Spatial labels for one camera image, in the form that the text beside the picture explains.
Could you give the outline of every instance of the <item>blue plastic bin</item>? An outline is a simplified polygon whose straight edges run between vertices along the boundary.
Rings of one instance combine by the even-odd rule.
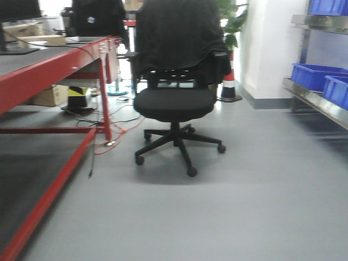
[[[291,80],[312,91],[323,91],[326,75],[348,77],[348,70],[313,64],[293,64]]]
[[[348,77],[326,76],[323,98],[348,110]]]
[[[309,7],[310,15],[348,15],[347,0],[312,0]]]

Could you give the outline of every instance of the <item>red workbench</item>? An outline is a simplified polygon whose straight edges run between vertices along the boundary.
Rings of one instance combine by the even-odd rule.
[[[0,56],[0,114],[29,99],[50,85],[65,78],[99,79],[103,124],[97,127],[56,128],[1,128],[0,134],[43,134],[43,133],[85,133],[86,136],[72,157],[62,167],[56,179],[47,188],[36,206],[28,214],[17,232],[0,253],[0,261],[15,260],[35,228],[62,189],[84,151],[93,141],[96,133],[103,132],[111,140],[105,83],[117,78],[118,38],[80,38],[78,47],[49,47],[25,55]]]

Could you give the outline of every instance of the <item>office chair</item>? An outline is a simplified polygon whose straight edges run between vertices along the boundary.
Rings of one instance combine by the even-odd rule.
[[[229,74],[228,49],[223,42],[215,0],[147,0],[136,15],[135,77],[147,80],[147,88],[136,93],[134,109],[147,118],[170,123],[170,129],[146,129],[144,137],[162,137],[136,151],[135,162],[144,163],[144,153],[168,142],[178,147],[187,164],[187,174],[197,175],[183,140],[217,144],[222,141],[198,135],[195,128],[180,123],[204,117],[214,109],[216,95],[209,84],[222,82]],[[162,87],[161,82],[192,82],[183,88]]]

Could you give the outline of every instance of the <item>lower shelf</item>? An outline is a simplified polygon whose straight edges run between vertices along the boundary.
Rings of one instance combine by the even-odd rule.
[[[317,93],[314,93],[288,78],[284,78],[283,85],[290,91],[295,97],[302,102],[307,103],[309,106],[324,114],[337,124],[348,129],[348,110],[341,108],[340,106],[328,101],[321,97]]]

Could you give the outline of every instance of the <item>power cord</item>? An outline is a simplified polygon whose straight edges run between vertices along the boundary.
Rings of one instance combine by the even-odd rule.
[[[45,28],[41,28],[41,27],[39,27],[39,26],[37,26],[37,25],[35,25],[35,24],[27,23],[26,21],[22,21],[22,22],[23,22],[24,24],[28,24],[28,25],[30,25],[30,26],[32,26],[32,27],[35,27],[35,28],[37,28],[37,29],[39,29],[39,30],[42,30],[42,31],[49,32],[49,33],[51,33],[51,34],[63,35],[63,34],[65,33],[65,30],[53,28],[53,31],[51,31],[51,30],[47,30],[47,29],[45,29]],[[75,42],[75,43],[77,43],[77,44],[80,43],[80,41],[74,40],[74,39],[70,39],[70,41],[73,41],[73,42]]]
[[[96,106],[97,106],[97,110],[99,109],[99,102],[96,98]],[[98,125],[101,125],[101,121],[99,120],[99,114],[97,114],[97,121],[91,125],[91,126],[95,126],[95,129],[96,129],[96,132],[97,133],[97,127]],[[91,178],[92,175],[93,175],[93,172],[94,172],[94,166],[95,166],[95,160],[96,160],[96,154],[95,154],[95,150],[96,150],[96,137],[97,135],[94,135],[94,138],[93,138],[93,142],[92,142],[92,162],[91,162],[91,169],[90,169],[90,172],[88,174],[88,178]]]
[[[118,102],[128,102],[130,99],[133,100],[133,98],[130,98],[130,97],[127,97],[127,96],[120,96],[120,97],[117,97],[117,101]]]
[[[127,107],[127,106],[133,107],[132,104],[123,105],[122,107],[120,107],[120,108],[119,108],[118,110],[116,110],[115,112],[109,114],[109,116],[112,116],[112,115],[116,114],[117,112],[119,112],[120,110],[122,110],[123,108],[125,108],[125,107]],[[145,118],[142,117],[142,119],[141,119],[135,126],[130,127],[130,128],[121,127],[121,126],[118,125],[118,123],[120,123],[120,122],[124,122],[124,123],[126,123],[126,122],[131,122],[131,121],[134,121],[134,120],[138,120],[138,119],[140,119],[140,118],[141,118],[141,115],[139,114],[139,116],[137,116],[137,117],[135,117],[135,118],[133,118],[133,119],[130,119],[130,120],[112,121],[110,124],[111,124],[113,127],[117,128],[118,131],[116,131],[115,129],[111,129],[111,130],[112,130],[114,133],[118,134],[118,136],[117,136],[117,138],[115,138],[115,139],[113,139],[113,140],[106,141],[106,142],[103,142],[103,143],[97,145],[97,146],[96,146],[96,152],[95,152],[96,155],[105,154],[105,153],[111,151],[113,148],[115,148],[118,144],[120,144],[120,142],[121,142],[121,137],[122,137],[123,135],[127,134],[129,131],[135,129],[137,126],[139,126],[139,125],[144,121]],[[110,144],[112,144],[112,145],[109,146],[107,150],[105,150],[105,151],[103,151],[103,152],[97,152],[98,149],[104,147],[105,145],[110,145]]]
[[[28,42],[25,42],[25,41],[23,41],[22,39],[19,39],[18,37],[15,37],[14,35],[12,35],[12,34],[10,34],[10,33],[8,33],[8,32],[6,32],[6,31],[4,31],[8,36],[11,36],[12,38],[14,38],[14,39],[16,39],[17,41],[19,41],[19,42],[24,42],[24,43],[26,43],[26,44],[28,44]],[[77,48],[77,49],[81,49],[82,51],[84,51],[84,52],[87,52],[87,54],[89,55],[89,56],[91,56],[91,58],[92,58],[92,61],[94,61],[95,60],[95,58],[94,58],[94,56],[93,56],[93,54],[91,54],[89,51],[87,51],[86,49],[84,49],[84,48],[82,48],[82,47],[78,47],[78,46],[70,46],[70,45],[38,45],[38,44],[34,44],[34,43],[30,43],[31,45],[34,45],[34,46],[41,46],[41,47],[56,47],[56,48],[59,48],[59,47],[63,47],[63,48]]]

